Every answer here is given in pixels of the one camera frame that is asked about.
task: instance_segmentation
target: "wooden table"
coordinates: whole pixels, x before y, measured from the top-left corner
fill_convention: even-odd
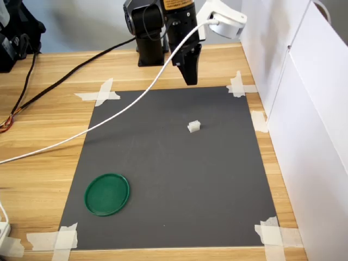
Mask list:
[[[60,79],[96,52],[41,54],[38,56],[27,101]],[[17,101],[32,62],[17,62],[11,73],[0,74],[0,119],[5,119]],[[44,95],[16,117],[8,132],[0,134],[0,160],[22,155],[69,138],[85,129],[94,101],[82,101],[74,93],[98,92],[113,78],[113,91],[143,90],[159,67],[138,67],[135,51],[113,51],[80,69],[66,82]],[[203,48],[197,87],[229,85],[240,71],[244,84],[254,84],[240,44]],[[187,88],[178,68],[168,66],[154,89]],[[247,94],[250,110],[264,111],[258,94]],[[283,178],[268,133],[257,132],[257,140],[282,227],[297,228]],[[0,198],[12,226],[11,237],[25,246],[23,259],[51,260],[51,252],[32,252],[26,234],[55,232],[80,156],[85,136],[40,155],[0,165]],[[286,248],[287,260],[307,260],[304,249]],[[263,247],[174,248],[146,250],[74,251],[70,260],[266,260]]]

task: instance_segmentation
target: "white power strip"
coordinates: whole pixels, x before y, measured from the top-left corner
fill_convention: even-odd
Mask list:
[[[2,234],[0,238],[0,248],[2,246],[2,243],[5,239],[5,237],[8,237],[8,235],[11,232],[11,226],[7,222],[0,222],[0,234]]]

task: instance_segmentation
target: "green plastic lid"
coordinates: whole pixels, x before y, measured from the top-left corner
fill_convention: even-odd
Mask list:
[[[97,216],[110,216],[120,211],[129,198],[129,184],[120,174],[104,174],[89,184],[85,192],[87,209]]]

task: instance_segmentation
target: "tape strip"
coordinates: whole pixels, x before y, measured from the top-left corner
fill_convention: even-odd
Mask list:
[[[299,230],[279,227],[276,217],[261,221],[255,231],[265,245],[267,261],[285,261],[284,247],[303,247]]]
[[[0,256],[23,257],[24,246],[18,238],[5,237],[0,248]]]
[[[80,97],[82,101],[96,101],[95,107],[102,105],[106,100],[119,100],[121,96],[117,95],[114,91],[110,91],[113,86],[113,81],[113,78],[108,79],[102,84],[99,92],[88,92],[75,95]]]
[[[251,120],[252,120],[252,124],[254,125],[254,129],[257,132],[264,132],[264,133],[268,132],[266,119],[262,111],[253,110],[251,112]]]
[[[77,223],[70,227],[61,227],[58,232],[29,233],[28,241],[33,251],[52,251],[52,261],[67,261],[72,248],[77,248]]]
[[[236,77],[231,79],[231,85],[226,86],[229,94],[233,94],[234,97],[240,98],[245,96],[245,93],[257,93],[255,85],[243,85],[240,71],[237,71]]]

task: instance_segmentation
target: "white panel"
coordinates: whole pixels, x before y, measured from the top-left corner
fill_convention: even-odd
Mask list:
[[[347,170],[348,47],[313,3],[290,53]]]
[[[266,114],[269,116],[285,54],[309,0],[244,0],[248,16],[241,42]]]
[[[308,259],[347,260],[348,175],[291,58],[269,131]]]

